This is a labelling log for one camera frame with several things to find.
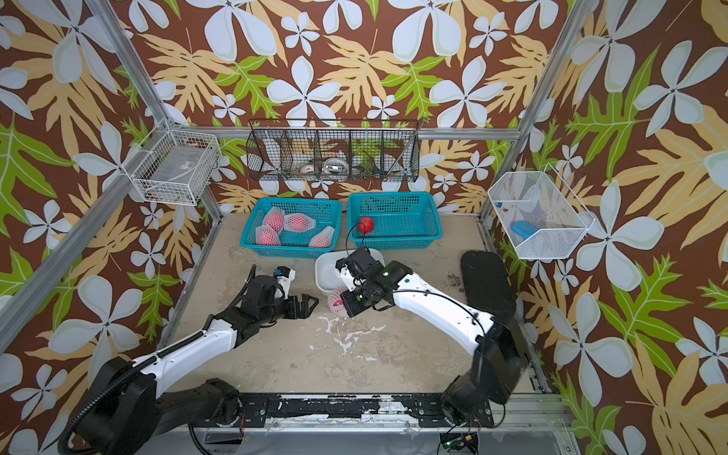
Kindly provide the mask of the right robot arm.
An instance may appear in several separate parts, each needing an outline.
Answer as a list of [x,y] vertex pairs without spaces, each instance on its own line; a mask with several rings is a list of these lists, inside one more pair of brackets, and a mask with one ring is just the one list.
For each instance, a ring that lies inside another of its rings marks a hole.
[[368,248],[337,260],[335,270],[346,287],[342,302],[349,317],[379,303],[398,307],[432,324],[472,356],[470,369],[440,397],[449,424],[459,426],[470,418],[483,422],[490,404],[508,402],[529,365],[528,341],[498,254],[471,250],[462,256],[464,303],[398,261],[383,265]]

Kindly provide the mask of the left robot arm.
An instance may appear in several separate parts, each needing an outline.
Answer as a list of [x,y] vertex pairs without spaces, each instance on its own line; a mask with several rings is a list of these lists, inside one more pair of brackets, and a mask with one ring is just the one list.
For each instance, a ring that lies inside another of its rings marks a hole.
[[319,300],[291,296],[284,278],[249,279],[220,313],[193,334],[134,360],[113,358],[98,371],[81,409],[58,439],[58,451],[74,454],[75,437],[84,454],[134,454],[150,439],[200,420],[235,421],[239,392],[221,379],[182,392],[171,388],[209,360],[239,347],[278,320],[305,320]]

